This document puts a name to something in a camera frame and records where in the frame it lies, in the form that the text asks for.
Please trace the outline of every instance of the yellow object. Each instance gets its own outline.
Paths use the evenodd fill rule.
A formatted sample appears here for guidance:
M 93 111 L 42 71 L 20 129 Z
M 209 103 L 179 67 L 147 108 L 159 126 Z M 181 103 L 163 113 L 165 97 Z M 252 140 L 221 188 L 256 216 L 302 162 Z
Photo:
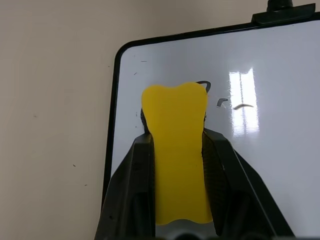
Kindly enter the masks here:
M 205 189 L 202 132 L 207 92 L 195 82 L 177 87 L 150 86 L 142 110 L 154 141 L 155 221 L 212 221 Z

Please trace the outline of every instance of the whiteboard frame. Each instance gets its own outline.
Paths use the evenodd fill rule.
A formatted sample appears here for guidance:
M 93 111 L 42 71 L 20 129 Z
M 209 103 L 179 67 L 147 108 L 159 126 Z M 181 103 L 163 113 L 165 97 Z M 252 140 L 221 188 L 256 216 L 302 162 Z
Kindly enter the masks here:
M 115 59 L 114 59 L 101 206 L 105 201 L 108 185 L 111 179 L 120 65 L 121 65 L 122 55 L 126 50 L 132 47 L 138 47 L 138 46 L 144 46 L 144 45 L 150 45 L 150 44 L 158 44 L 158 43 L 193 39 L 193 38 L 202 38 L 202 37 L 208 37 L 213 35 L 235 33 L 235 32 L 264 29 L 264 28 L 272 28 L 272 27 L 306 23 L 306 22 L 319 21 L 319 20 L 320 20 L 320 12 L 316 12 L 310 18 L 307 18 L 307 19 L 292 20 L 292 21 L 286 21 L 286 22 L 276 22 L 276 23 L 267 24 L 267 25 L 259 25 L 254 22 L 248 22 L 248 23 L 231 25 L 231 26 L 179 33 L 175 35 L 159 36 L 159 37 L 135 40 L 123 45 L 116 53 Z

